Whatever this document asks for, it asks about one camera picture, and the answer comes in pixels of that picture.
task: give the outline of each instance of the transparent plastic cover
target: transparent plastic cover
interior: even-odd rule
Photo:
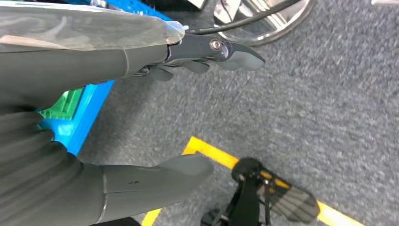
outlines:
[[[184,36],[176,21],[93,6],[0,1],[0,43],[96,50],[173,44]]]

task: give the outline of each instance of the gray carpet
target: gray carpet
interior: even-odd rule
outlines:
[[[202,27],[212,10],[171,16]],[[257,50],[266,66],[255,73],[213,66],[204,75],[179,69],[170,82],[117,81],[80,158],[154,165],[197,136],[259,158],[366,225],[399,225],[399,8],[320,0],[289,35]],[[198,226],[234,189],[229,171],[215,165],[155,225]],[[289,225],[278,216],[272,222]]]

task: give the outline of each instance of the robotic hand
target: robotic hand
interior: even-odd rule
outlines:
[[[215,62],[256,70],[264,60],[237,43],[186,35],[173,45],[77,51],[0,44],[0,226],[87,226],[185,199],[212,172],[199,155],[158,166],[82,163],[39,129],[37,109],[67,90],[127,76],[169,80],[168,67],[198,73]]]

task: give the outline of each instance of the yellow tape line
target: yellow tape line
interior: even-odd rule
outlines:
[[[148,212],[145,215],[144,220],[141,222],[141,225],[142,226],[152,226],[160,213],[161,213],[161,209],[157,209],[157,210]]]
[[[320,214],[317,219],[329,226],[364,226],[364,224],[336,211],[326,204],[317,201],[320,208]]]
[[[221,165],[224,165],[229,169],[233,169],[234,165],[239,161],[238,158],[216,147],[213,147],[212,145],[207,144],[196,137],[191,137],[182,154],[194,154],[196,152],[205,155],[206,157],[216,161]],[[317,219],[324,224],[328,226],[364,226],[364,224],[359,223],[358,221],[336,211],[326,204],[320,201],[317,202],[320,207],[320,214],[317,216]],[[142,222],[142,226],[152,226],[160,211],[161,209],[148,212]]]

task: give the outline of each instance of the blue tray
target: blue tray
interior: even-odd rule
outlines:
[[[89,1],[80,0],[70,0],[67,2],[70,4],[89,4]],[[157,16],[163,20],[171,20],[169,17],[136,0],[109,0],[107,2],[126,12]],[[114,81],[109,81],[99,85],[87,85],[83,90],[72,120],[45,119],[41,126],[51,128],[55,134],[54,140],[63,143],[68,152],[78,155],[113,83]]]

